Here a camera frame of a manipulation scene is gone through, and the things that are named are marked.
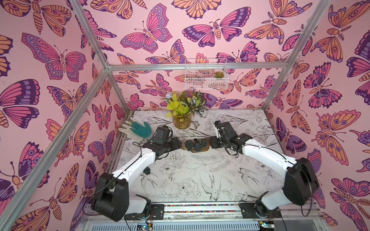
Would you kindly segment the wooden watch stand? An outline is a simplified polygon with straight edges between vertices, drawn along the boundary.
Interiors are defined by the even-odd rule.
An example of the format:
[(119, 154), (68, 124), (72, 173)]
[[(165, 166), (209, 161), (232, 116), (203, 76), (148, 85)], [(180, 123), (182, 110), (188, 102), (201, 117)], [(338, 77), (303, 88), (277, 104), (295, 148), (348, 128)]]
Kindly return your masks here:
[(211, 147), (209, 139), (193, 139), (186, 140), (182, 142), (182, 150), (192, 152), (192, 153), (201, 153), (207, 152)]

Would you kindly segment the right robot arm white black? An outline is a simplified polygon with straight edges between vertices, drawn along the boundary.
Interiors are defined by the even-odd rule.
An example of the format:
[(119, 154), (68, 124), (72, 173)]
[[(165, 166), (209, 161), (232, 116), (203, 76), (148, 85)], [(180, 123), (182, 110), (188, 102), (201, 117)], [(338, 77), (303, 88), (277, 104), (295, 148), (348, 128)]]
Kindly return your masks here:
[(229, 122), (214, 122), (216, 135), (211, 137), (213, 149), (225, 148), (236, 154), (252, 157), (284, 178), (284, 185), (258, 197), (254, 204), (257, 216), (266, 218), (278, 207), (303, 206), (319, 189), (313, 166), (306, 158), (295, 159), (259, 143), (250, 135), (237, 134)]

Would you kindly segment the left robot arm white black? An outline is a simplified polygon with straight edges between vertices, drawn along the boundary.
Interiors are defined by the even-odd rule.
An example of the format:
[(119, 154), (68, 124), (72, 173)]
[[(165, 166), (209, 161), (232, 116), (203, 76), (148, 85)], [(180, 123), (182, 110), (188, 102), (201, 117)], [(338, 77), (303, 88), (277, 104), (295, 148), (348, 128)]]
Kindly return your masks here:
[(138, 216), (140, 219), (150, 216), (150, 199), (137, 194), (130, 195), (130, 187), (149, 165), (165, 158), (165, 154), (180, 149), (181, 142), (173, 136), (170, 127), (159, 126), (153, 137), (139, 148), (139, 153), (125, 166), (98, 178), (90, 202), (92, 211), (113, 221), (120, 221), (126, 216)]

